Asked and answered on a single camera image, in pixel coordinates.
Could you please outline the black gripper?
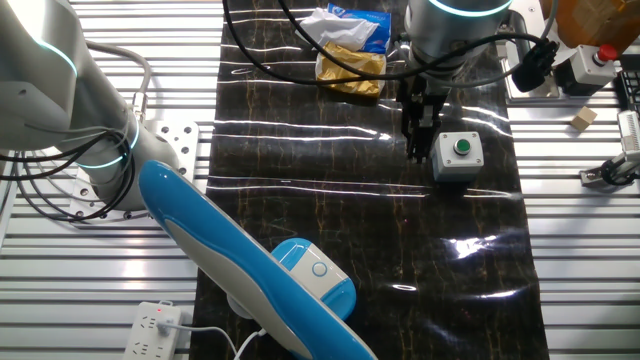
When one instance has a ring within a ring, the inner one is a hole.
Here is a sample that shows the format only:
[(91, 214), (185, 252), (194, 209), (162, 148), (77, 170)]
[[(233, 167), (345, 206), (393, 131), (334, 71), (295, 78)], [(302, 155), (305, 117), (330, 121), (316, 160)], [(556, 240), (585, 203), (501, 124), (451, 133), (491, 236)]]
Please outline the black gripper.
[[(397, 101), (402, 106), (402, 132), (407, 140), (409, 160), (421, 164), (422, 158), (429, 155), (436, 127), (440, 125), (440, 111), (449, 93), (448, 87), (421, 76), (400, 81)], [(423, 140), (421, 152), (420, 137)]]

